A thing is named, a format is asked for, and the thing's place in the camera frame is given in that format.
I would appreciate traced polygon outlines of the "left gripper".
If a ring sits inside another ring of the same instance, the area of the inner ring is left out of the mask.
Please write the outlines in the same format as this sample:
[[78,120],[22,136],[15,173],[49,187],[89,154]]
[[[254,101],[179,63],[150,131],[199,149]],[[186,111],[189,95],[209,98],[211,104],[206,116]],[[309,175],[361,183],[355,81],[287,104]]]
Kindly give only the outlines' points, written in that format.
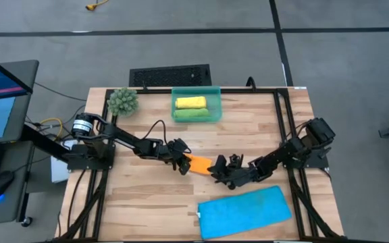
[[170,158],[167,161],[172,164],[173,170],[178,170],[182,175],[186,175],[190,169],[190,158],[188,157],[192,156],[192,150],[181,138],[169,141],[167,148],[170,153]]

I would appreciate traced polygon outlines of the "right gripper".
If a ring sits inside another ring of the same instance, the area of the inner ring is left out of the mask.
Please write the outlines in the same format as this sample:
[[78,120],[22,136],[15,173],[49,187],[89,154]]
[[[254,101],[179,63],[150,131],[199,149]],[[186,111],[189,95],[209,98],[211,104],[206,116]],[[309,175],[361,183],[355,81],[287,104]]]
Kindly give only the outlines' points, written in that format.
[[223,183],[230,190],[234,190],[249,182],[254,182],[257,178],[257,167],[253,164],[249,164],[248,167],[243,167],[238,163],[230,163],[228,165],[226,163],[226,158],[223,155],[217,157],[215,171],[210,171],[215,183]]

